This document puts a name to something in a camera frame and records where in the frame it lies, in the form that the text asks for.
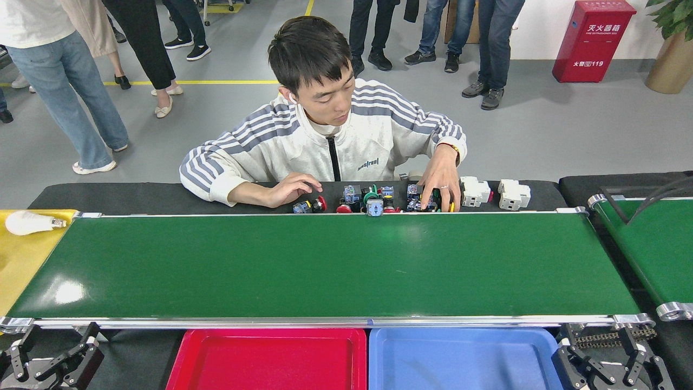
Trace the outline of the person's left hand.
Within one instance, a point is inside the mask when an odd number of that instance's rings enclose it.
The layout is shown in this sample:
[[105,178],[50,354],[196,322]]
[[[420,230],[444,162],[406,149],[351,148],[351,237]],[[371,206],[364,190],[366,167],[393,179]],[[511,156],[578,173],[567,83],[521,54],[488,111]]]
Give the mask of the person's left hand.
[[461,207],[460,176],[457,172],[457,149],[450,144],[438,144],[433,157],[418,184],[424,187],[421,210],[430,202],[433,189],[440,190],[441,212],[457,212]]

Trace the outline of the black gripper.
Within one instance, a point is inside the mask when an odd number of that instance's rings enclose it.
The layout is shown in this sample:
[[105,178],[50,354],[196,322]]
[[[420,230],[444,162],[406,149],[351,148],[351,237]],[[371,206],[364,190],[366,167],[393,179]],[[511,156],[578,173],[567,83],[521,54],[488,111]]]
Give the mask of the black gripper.
[[652,328],[617,331],[629,360],[608,374],[595,358],[578,348],[578,330],[561,328],[557,336],[559,348],[552,362],[565,389],[673,389],[663,358],[646,348],[644,341],[657,336]]
[[52,358],[28,377],[25,363],[34,348],[38,325],[28,328],[25,335],[1,354],[1,374],[10,366],[13,374],[2,380],[2,389],[85,389],[101,365],[104,354],[99,350],[96,337],[101,328],[91,322],[74,348]]

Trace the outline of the person's right hand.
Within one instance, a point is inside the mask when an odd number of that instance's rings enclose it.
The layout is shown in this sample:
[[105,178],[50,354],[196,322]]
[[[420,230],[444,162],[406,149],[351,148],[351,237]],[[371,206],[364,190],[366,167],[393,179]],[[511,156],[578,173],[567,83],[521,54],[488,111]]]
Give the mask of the person's right hand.
[[290,173],[274,187],[271,187],[264,200],[264,205],[276,208],[294,202],[307,193],[323,192],[322,183],[307,173]]

